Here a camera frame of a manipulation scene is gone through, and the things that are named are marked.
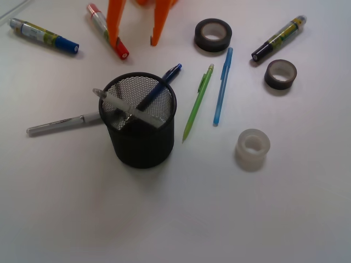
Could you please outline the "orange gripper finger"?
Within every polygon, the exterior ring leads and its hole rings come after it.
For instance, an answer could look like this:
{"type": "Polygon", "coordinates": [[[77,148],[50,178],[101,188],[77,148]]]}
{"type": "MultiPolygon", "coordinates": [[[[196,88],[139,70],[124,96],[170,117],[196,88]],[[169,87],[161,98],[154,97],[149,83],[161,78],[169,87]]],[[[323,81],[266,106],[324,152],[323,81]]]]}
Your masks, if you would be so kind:
{"type": "Polygon", "coordinates": [[[165,22],[168,17],[168,13],[173,6],[173,0],[156,0],[154,9],[154,28],[151,36],[150,43],[152,46],[156,46],[161,37],[161,33],[165,22]]]}
{"type": "Polygon", "coordinates": [[[126,0],[109,0],[106,24],[109,33],[110,45],[115,49],[119,34],[119,25],[123,14],[126,0]]]}

